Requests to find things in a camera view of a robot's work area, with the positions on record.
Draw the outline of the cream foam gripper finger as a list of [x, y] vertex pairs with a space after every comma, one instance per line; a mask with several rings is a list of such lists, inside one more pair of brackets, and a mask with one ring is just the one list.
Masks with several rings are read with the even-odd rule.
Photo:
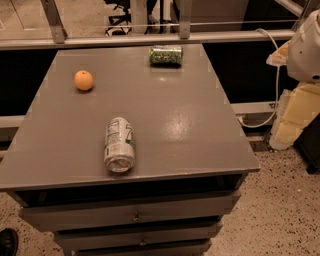
[[319, 113], [320, 84], [300, 82], [293, 91], [285, 89], [271, 129], [271, 148], [285, 150], [292, 146]]

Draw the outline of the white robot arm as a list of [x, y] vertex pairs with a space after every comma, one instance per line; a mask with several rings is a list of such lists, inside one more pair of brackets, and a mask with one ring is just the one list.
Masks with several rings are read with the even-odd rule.
[[320, 113], [320, 10], [313, 11], [295, 35], [273, 52], [266, 63], [286, 66], [297, 80], [292, 91], [284, 90], [278, 103], [269, 144], [284, 150], [292, 146], [303, 130]]

